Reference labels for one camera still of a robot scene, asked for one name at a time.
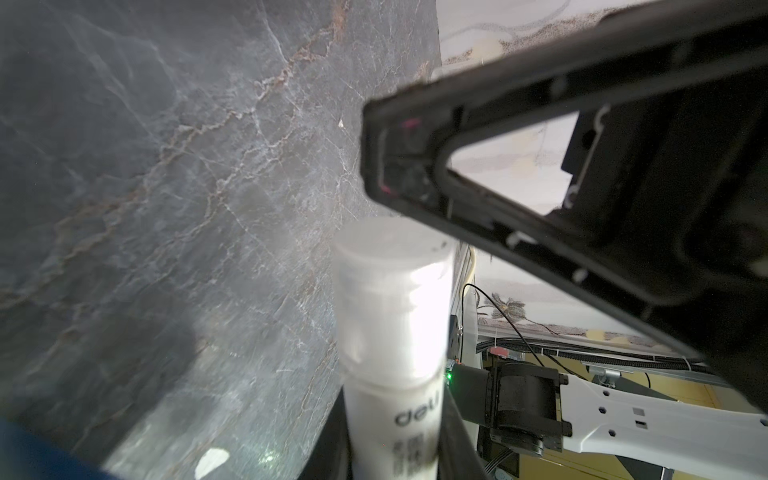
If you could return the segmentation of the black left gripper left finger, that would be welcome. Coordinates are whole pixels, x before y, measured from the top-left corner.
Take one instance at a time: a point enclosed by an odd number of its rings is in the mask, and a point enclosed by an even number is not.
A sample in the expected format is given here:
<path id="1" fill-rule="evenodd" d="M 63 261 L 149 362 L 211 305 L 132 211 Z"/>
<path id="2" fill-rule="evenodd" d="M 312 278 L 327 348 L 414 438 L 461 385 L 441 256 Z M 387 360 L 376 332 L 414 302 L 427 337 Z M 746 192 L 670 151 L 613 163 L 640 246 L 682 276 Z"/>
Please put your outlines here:
<path id="1" fill-rule="evenodd" d="M 298 480 L 351 478 L 351 447 L 344 392 L 340 391 Z"/>

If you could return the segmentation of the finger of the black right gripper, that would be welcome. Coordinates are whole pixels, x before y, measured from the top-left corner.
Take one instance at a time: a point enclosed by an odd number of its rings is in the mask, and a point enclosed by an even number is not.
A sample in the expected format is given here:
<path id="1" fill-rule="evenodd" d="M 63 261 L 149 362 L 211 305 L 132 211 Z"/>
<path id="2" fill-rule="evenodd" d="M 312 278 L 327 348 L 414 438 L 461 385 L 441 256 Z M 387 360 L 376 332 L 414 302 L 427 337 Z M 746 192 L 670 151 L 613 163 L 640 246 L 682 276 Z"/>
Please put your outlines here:
<path id="1" fill-rule="evenodd" d="M 763 1 L 662 1 L 498 62 L 374 100 L 363 111 L 362 175 L 375 201 L 466 240 L 606 311 L 584 287 L 561 207 L 539 215 L 449 166 L 451 155 L 604 102 L 663 90 L 677 48 L 684 77 L 767 56 Z"/>

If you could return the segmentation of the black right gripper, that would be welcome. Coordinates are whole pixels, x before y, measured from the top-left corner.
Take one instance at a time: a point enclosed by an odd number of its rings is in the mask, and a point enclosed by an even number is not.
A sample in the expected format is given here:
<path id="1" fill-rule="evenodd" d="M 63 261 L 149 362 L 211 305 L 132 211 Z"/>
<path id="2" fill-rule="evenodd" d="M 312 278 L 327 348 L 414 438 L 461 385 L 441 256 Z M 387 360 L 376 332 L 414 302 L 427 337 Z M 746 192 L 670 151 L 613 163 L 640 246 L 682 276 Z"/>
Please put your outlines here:
<path id="1" fill-rule="evenodd" d="M 767 56 L 583 111 L 560 210 L 586 290 L 767 405 Z"/>

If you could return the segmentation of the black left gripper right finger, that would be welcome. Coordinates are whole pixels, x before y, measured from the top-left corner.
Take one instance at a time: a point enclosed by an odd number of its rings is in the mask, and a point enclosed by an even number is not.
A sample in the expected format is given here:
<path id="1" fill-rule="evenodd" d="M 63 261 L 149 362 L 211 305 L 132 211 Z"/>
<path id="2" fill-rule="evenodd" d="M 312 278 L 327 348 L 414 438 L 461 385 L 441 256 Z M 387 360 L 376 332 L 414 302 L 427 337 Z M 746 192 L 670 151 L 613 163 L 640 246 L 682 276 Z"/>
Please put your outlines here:
<path id="1" fill-rule="evenodd" d="M 438 443 L 438 479 L 485 480 L 487 475 L 448 389 L 443 393 Z"/>

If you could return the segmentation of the white glue stick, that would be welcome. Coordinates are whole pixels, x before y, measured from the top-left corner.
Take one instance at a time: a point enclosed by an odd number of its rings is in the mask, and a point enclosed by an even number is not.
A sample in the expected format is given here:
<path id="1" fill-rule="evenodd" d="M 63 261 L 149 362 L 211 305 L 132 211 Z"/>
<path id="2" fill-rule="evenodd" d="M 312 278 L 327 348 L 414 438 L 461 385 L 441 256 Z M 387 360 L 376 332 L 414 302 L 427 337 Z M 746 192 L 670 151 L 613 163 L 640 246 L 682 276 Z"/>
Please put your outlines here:
<path id="1" fill-rule="evenodd" d="M 456 244 L 403 217 L 333 243 L 336 346 L 356 479 L 434 479 Z"/>

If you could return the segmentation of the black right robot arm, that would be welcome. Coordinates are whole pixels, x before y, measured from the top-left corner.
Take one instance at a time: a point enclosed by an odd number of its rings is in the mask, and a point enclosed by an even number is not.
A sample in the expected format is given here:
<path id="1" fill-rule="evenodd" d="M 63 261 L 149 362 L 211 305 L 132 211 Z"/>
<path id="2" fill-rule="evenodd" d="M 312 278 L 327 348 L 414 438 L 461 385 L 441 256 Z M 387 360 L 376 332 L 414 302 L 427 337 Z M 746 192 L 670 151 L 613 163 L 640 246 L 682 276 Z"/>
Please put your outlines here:
<path id="1" fill-rule="evenodd" d="M 458 150 L 567 114 L 562 205 L 541 215 L 451 170 Z M 374 201 L 539 277 L 676 351 L 755 407 L 708 409 L 499 366 L 489 429 L 537 452 L 767 475 L 767 5 L 661 1 L 369 102 Z"/>

